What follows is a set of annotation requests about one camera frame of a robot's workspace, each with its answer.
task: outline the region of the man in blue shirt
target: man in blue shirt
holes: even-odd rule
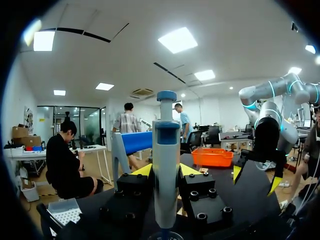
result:
[[[174,109],[180,114],[181,119],[181,125],[182,125],[182,132],[183,132],[183,138],[182,143],[186,143],[188,141],[190,133],[193,131],[192,124],[190,122],[190,119],[188,115],[184,112],[182,105],[180,103],[177,103],[174,105]]]

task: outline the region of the glass wall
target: glass wall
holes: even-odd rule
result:
[[[37,135],[47,144],[48,140],[60,132],[61,123],[68,117],[73,121],[77,133],[74,142],[80,147],[80,142],[84,146],[99,144],[102,145],[101,126],[106,126],[106,118],[101,119],[99,108],[76,107],[76,106],[38,106],[36,125]]]
[[[86,145],[102,145],[100,128],[99,108],[80,108],[81,140]]]
[[[101,115],[101,140],[102,145],[105,146],[107,144],[107,137],[106,137],[106,107],[103,107],[100,112]]]

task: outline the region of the ceiling light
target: ceiling light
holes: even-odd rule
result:
[[[54,44],[55,31],[37,31],[34,33],[34,51],[52,51]]]
[[[214,79],[216,77],[214,71],[212,71],[212,70],[205,70],[205,71],[196,72],[194,75],[200,81],[210,80],[210,79]]]
[[[95,89],[109,91],[109,90],[112,89],[114,86],[115,86],[115,85],[100,82],[100,83],[98,84],[98,86],[96,86]]]
[[[301,72],[301,70],[302,70],[301,68],[294,66],[294,67],[289,69],[288,74],[294,73],[294,74],[298,75]]]
[[[320,56],[315,58],[315,64],[320,65]]]
[[[41,29],[41,20],[35,19],[32,21],[29,26],[23,31],[23,39],[27,46],[29,46],[34,39],[35,32]]]
[[[307,45],[305,46],[305,50],[307,50],[308,52],[312,53],[312,54],[316,54],[316,49],[314,46],[312,45]]]
[[[53,94],[56,96],[65,96],[66,91],[65,90],[53,90]]]
[[[198,46],[198,43],[186,27],[172,31],[160,37],[158,41],[173,54]]]

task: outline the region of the orange plastic basket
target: orange plastic basket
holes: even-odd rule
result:
[[[211,167],[230,167],[234,153],[221,148],[197,148],[192,153],[193,163]]]

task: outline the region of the cardboard box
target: cardboard box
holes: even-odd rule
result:
[[[26,136],[21,138],[21,143],[26,147],[41,146],[40,136]]]
[[[19,139],[29,135],[29,129],[26,127],[14,126],[12,127],[12,138]]]
[[[25,136],[21,138],[14,138],[14,144],[22,144],[26,147],[38,147],[41,146],[41,137],[40,136]]]
[[[32,189],[34,185],[28,178],[21,177],[22,188],[23,189]]]

